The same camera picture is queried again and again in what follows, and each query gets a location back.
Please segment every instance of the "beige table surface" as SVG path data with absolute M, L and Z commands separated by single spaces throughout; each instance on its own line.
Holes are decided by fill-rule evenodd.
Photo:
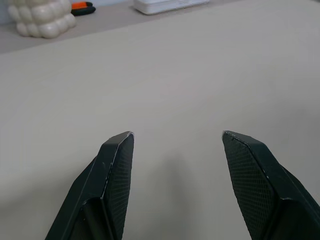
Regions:
M 243 0 L 1 54 L 0 239 L 44 239 L 127 130 L 124 240 L 250 238 L 223 130 L 265 142 L 319 203 L 319 23 L 315 1 Z

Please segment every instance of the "textured grip pad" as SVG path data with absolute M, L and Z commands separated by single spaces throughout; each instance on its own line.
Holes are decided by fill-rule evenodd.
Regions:
M 275 193 L 249 146 L 232 134 L 222 137 L 232 186 L 253 240 L 261 240 L 272 216 Z

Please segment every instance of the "white ceramic vase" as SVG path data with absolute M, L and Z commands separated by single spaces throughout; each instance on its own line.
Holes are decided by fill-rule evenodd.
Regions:
M 56 38 L 76 25 L 69 0 L 7 0 L 18 33 L 25 37 Z

